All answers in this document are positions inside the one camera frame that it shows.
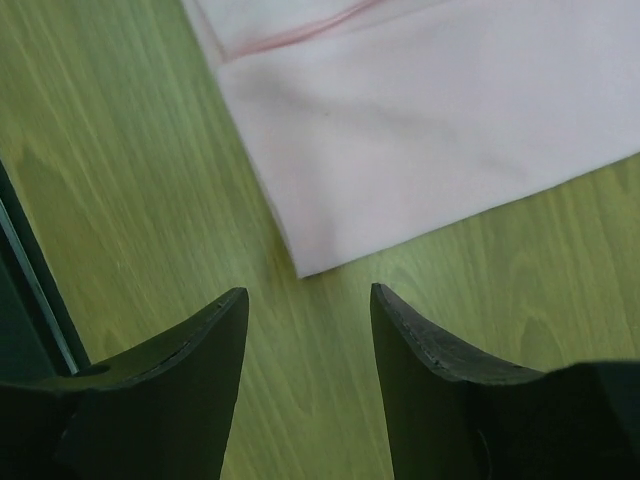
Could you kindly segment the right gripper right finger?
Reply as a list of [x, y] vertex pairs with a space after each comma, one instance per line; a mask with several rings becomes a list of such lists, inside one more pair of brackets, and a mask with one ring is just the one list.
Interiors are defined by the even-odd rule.
[[635, 479], [639, 365], [540, 372], [490, 355], [374, 284], [370, 315], [398, 479]]

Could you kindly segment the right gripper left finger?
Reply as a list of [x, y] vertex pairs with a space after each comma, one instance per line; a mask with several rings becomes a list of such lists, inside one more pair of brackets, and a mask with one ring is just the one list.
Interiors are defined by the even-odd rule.
[[5, 479], [216, 479], [244, 360], [249, 295], [72, 376], [1, 386]]

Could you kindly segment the light pink t-shirt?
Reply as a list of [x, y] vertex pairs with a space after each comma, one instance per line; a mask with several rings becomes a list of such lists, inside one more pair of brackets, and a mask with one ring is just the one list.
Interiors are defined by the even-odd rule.
[[639, 150], [635, 1], [188, 1], [299, 277]]

